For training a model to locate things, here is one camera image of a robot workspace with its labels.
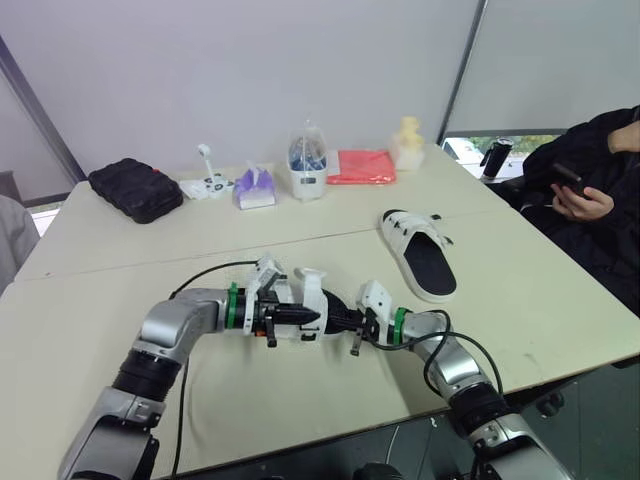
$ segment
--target smartphone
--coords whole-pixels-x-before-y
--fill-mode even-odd
[[[554,163],[551,168],[560,176],[560,181],[558,183],[566,185],[576,195],[586,198],[584,196],[584,183],[582,182],[582,177],[580,175],[559,163]]]

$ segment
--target hand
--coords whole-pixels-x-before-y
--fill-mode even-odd
[[[614,130],[607,137],[607,142],[611,153],[640,152],[640,120]]]
[[[585,196],[576,195],[569,187],[551,185],[556,194],[553,197],[553,209],[572,222],[593,222],[613,210],[613,198],[592,187],[584,189]]]

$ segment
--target black case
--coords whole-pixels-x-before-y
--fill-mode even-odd
[[[95,192],[137,223],[150,223],[182,205],[182,192],[164,173],[133,158],[91,172]]]

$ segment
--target black jacket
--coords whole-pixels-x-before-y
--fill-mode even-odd
[[[638,120],[640,106],[597,116],[542,145],[525,160],[522,214],[587,272],[640,315],[640,155],[611,154],[607,137]],[[582,176],[585,186],[613,198],[605,217],[588,223],[571,222],[549,205],[557,182],[551,165],[560,163]]]

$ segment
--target robotic arm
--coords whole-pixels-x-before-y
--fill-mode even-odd
[[[326,322],[322,273],[297,273],[305,280],[305,301],[316,310],[292,302],[282,268],[269,257],[258,262],[246,289],[234,284],[228,290],[190,289],[154,306],[113,384],[102,391],[69,447],[58,479],[151,477],[159,444],[150,430],[158,425],[165,397],[200,336],[234,330],[264,336],[275,347],[276,336],[304,339],[321,328],[324,332],[317,313],[324,304]]]
[[[363,285],[358,295],[362,324],[359,335],[378,332],[382,345],[402,344],[446,331],[446,317],[437,312],[413,313],[398,309],[376,281]],[[451,408],[480,459],[480,478],[518,480],[571,480],[522,416],[513,412],[475,359],[454,337],[448,336],[433,356],[442,336],[412,346],[424,362],[428,376]],[[352,353],[357,354],[358,339]]]
[[[158,441],[150,430],[164,411],[164,400],[201,335],[225,330],[264,336],[269,347],[277,338],[314,341],[344,330],[356,332],[351,353],[363,339],[399,345],[444,332],[446,317],[435,312],[392,314],[391,297],[377,282],[363,285],[358,310],[348,310],[323,291],[324,273],[298,269],[303,301],[296,303],[282,268],[263,257],[246,289],[185,290],[158,303],[147,314],[111,387],[99,396],[69,447],[59,480],[148,480]],[[524,420],[512,413],[473,357],[453,337],[442,336],[412,348],[431,361],[428,374],[453,416],[482,459],[484,478],[570,480]]]

